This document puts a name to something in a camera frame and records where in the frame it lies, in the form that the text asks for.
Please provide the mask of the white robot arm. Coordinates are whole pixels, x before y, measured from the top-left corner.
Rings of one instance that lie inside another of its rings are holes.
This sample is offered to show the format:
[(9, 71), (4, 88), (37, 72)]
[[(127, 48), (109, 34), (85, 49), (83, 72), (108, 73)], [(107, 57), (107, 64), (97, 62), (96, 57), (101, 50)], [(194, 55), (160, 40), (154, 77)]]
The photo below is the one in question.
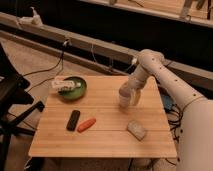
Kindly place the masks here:
[(119, 105), (136, 105), (149, 76), (154, 76), (182, 112), (176, 171), (213, 171), (213, 100), (206, 98), (163, 65), (164, 55), (139, 52), (138, 65), (119, 89)]

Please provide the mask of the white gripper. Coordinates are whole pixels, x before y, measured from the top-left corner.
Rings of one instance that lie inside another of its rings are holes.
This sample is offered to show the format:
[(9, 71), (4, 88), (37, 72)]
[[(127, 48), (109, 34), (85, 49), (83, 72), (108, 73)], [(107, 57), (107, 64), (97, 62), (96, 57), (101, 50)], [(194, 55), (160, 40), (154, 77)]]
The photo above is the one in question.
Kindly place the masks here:
[(141, 89), (145, 86), (146, 81), (137, 79), (135, 76), (130, 75), (128, 80), (119, 88), (119, 95), (123, 97), (132, 97), (131, 104), (136, 106), (141, 97)]

